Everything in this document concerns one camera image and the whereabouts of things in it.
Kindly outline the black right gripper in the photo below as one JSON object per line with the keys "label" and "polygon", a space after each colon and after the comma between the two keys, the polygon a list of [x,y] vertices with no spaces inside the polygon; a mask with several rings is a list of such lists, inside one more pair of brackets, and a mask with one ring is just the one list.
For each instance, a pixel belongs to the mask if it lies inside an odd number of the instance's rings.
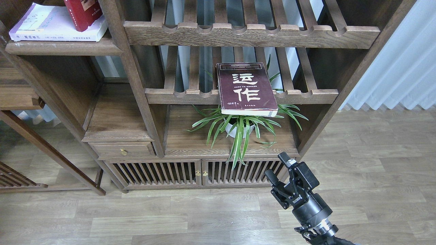
{"label": "black right gripper", "polygon": [[333,212],[319,194],[312,192],[319,185],[318,179],[305,162],[297,163],[286,152],[278,155],[290,176],[288,183],[279,181],[272,169],[265,171],[271,184],[271,194],[283,209],[293,207],[292,213],[303,229],[330,230],[328,217]]}

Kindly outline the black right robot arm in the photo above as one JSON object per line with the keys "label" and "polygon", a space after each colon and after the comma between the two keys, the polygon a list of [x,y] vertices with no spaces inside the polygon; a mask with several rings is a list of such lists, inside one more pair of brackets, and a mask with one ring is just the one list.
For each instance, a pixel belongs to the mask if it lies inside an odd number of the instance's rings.
{"label": "black right robot arm", "polygon": [[312,245],[352,245],[348,240],[335,237],[338,227],[328,220],[333,211],[319,194],[312,192],[319,181],[306,163],[297,163],[286,152],[278,157],[288,170],[289,182],[279,181],[270,169],[265,175],[271,183],[271,194],[283,209],[293,207],[292,213],[300,223],[294,230]]}

